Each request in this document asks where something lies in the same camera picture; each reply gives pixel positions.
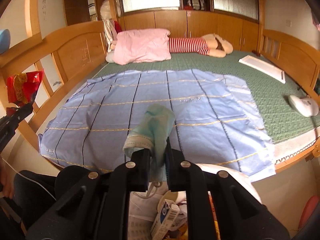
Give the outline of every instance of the green mattress pad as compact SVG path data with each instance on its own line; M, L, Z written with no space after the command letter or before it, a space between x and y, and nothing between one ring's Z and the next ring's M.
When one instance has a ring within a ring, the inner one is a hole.
M320 116L304 117L294 111L288 104L288 95L304 97L306 94L298 90L298 85L288 76L286 83L242 63L239 59L252 53L234 51L224 58L203 56L197 53L171 54L172 59L152 63L129 63L118 65L109 63L96 77L102 77L125 70L186 70L200 69L218 74L229 74L244 79L264 120L265 128L273 139L280 142L298 136L320 126Z

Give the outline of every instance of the power outlet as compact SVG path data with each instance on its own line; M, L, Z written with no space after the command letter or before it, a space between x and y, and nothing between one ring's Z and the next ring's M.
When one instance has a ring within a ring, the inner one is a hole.
M290 20L286 20L286 21L285 21L285 25L286 25L287 27L291 27L291 21L290 21Z

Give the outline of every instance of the wooden headboard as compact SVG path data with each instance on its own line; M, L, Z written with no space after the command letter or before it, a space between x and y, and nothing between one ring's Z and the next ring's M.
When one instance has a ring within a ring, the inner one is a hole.
M29 122L23 120L18 127L24 138L38 150L37 130L57 104L86 75L105 60L106 48L103 39L103 22L85 22L50 33L44 39L38 33L10 48L0 55L0 101L4 108L8 103L6 79L25 71L47 55L52 56L62 82L55 92L44 76L43 85L49 98L38 106L34 103L34 115ZM42 70L41 64L35 64Z
M288 34L263 30L261 54L291 76L320 105L314 87L319 74L320 52Z

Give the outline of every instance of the white board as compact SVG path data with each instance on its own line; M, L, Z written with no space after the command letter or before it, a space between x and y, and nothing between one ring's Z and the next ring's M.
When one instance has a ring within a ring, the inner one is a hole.
M247 66L253 67L254 69L259 70L267 74L268 76L273 77L274 79L285 84L284 71L274 65L271 65L263 60L252 57L250 55L247 55L239 59L239 62Z

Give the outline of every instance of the pink pillowcase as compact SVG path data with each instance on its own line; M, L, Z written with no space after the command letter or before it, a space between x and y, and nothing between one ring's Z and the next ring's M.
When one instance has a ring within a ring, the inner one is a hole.
M155 62L171 59L168 35L165 29L130 30L117 35L114 62Z

